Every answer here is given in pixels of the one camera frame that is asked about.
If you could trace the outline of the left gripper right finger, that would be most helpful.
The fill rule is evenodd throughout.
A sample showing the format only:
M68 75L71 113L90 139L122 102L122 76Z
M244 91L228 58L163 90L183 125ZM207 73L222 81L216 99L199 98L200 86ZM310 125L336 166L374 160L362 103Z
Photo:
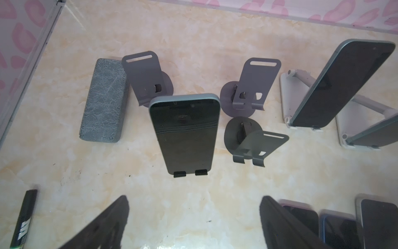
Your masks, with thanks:
M309 228L270 196L260 203L260 218L269 249L328 249Z

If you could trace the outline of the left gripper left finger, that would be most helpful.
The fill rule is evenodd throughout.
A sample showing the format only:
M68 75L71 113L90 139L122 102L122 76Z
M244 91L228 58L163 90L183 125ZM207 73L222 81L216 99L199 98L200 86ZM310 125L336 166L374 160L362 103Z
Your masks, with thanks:
M61 248L120 249L129 211L127 197L125 195L120 196Z

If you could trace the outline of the phone green edge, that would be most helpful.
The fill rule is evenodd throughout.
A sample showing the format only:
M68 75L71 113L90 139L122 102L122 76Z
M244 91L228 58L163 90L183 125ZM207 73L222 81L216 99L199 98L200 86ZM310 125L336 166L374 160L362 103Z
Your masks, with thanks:
M286 199L281 199L279 203L319 237L319 215L309 204Z

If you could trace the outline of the blue edged phone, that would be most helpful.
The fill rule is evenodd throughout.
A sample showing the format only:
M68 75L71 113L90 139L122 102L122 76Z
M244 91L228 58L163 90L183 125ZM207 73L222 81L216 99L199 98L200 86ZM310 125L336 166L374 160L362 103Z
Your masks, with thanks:
M321 210L319 216L321 241L333 249L363 249L363 228L348 213Z

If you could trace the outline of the grey edged phone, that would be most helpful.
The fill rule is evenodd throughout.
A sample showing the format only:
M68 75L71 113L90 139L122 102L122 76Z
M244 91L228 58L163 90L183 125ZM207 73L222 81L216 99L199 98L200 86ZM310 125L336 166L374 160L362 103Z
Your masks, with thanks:
M398 247L398 206L385 197L359 194L356 216L362 226L365 249Z

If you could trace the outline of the phone white stand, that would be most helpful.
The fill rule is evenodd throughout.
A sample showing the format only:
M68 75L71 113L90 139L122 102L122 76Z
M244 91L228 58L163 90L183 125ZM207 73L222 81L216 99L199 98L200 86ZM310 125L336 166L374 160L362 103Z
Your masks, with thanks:
M336 48L317 78L304 70L288 72L309 88L289 125L313 129L327 126L395 48L391 41L348 39Z
M345 140L348 145L383 147L398 141L398 115L384 119Z

